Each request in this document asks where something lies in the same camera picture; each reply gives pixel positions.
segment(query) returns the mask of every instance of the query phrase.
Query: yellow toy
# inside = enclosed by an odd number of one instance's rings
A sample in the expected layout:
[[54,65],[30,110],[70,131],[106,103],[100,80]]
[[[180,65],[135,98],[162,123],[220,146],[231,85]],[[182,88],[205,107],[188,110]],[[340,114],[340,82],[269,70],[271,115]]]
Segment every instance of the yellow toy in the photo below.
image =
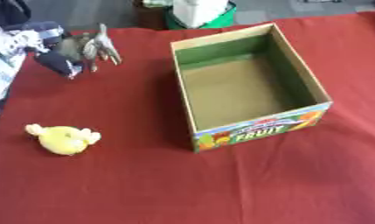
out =
[[58,126],[42,128],[38,124],[25,126],[25,131],[38,137],[40,144],[55,154],[72,156],[82,152],[90,144],[101,139],[101,134],[90,129]]

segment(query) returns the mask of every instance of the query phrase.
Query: gray toy animal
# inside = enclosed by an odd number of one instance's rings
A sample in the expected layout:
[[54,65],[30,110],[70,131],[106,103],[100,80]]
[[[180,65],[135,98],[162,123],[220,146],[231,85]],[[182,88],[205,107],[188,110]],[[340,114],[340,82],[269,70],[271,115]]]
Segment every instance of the gray toy animal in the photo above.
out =
[[95,64],[97,56],[100,56],[102,60],[107,60],[109,57],[115,65],[122,63],[122,58],[108,37],[107,27],[104,24],[100,24],[100,30],[97,33],[84,32],[64,38],[54,47],[54,50],[67,56],[72,62],[87,61],[92,72],[98,69]]

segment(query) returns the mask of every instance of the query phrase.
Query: floor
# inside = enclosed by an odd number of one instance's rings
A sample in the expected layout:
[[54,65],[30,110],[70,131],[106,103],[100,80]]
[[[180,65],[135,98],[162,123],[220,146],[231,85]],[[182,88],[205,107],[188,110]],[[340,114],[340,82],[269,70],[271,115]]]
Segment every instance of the floor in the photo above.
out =
[[[133,0],[26,0],[33,20],[53,20],[70,29],[92,29],[99,23],[110,27],[135,26]],[[303,0],[233,0],[238,5],[235,22],[248,25],[274,18],[293,18],[375,10],[372,0],[342,3],[304,3]]]

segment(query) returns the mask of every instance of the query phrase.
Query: open box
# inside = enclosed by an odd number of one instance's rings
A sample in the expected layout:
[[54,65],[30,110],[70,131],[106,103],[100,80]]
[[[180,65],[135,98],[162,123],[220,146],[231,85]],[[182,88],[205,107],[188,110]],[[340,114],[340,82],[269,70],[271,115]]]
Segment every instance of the open box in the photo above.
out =
[[195,151],[315,125],[332,104],[275,24],[171,47]]

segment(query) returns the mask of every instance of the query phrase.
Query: fruit illustration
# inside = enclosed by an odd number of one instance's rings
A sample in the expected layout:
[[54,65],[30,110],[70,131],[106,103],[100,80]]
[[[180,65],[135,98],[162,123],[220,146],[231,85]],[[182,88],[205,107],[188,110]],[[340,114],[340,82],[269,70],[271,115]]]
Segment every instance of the fruit illustration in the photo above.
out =
[[202,135],[198,140],[198,145],[200,150],[209,150],[216,146],[213,137],[209,134]]
[[301,115],[300,120],[304,122],[291,128],[290,130],[300,130],[302,128],[314,125],[317,122],[317,120],[322,116],[322,114],[323,114],[322,111],[312,111],[312,112],[308,112],[307,114]]
[[227,145],[229,144],[229,141],[231,141],[230,135],[231,135],[231,132],[229,131],[217,133],[213,136],[214,143],[216,145]]

